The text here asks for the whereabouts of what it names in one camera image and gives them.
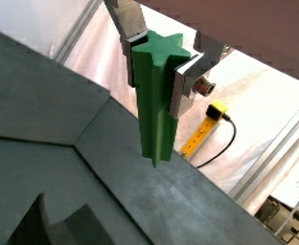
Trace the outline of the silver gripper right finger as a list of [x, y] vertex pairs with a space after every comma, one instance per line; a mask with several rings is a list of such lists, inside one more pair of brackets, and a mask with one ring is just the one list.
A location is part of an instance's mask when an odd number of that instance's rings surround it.
[[195, 34], [195, 54], [191, 59], [174, 69], [174, 80], [168, 113], [178, 119], [192, 108], [195, 95], [208, 97], [216, 84], [209, 82], [204, 74], [220, 62], [224, 44], [201, 32]]

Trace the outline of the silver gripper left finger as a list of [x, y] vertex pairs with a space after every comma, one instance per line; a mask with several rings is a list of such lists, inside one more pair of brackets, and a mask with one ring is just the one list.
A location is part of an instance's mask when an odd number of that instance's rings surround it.
[[122, 55], [126, 58], [128, 84], [134, 87], [132, 47], [148, 40], [140, 4], [134, 0], [104, 0], [104, 4], [120, 34]]

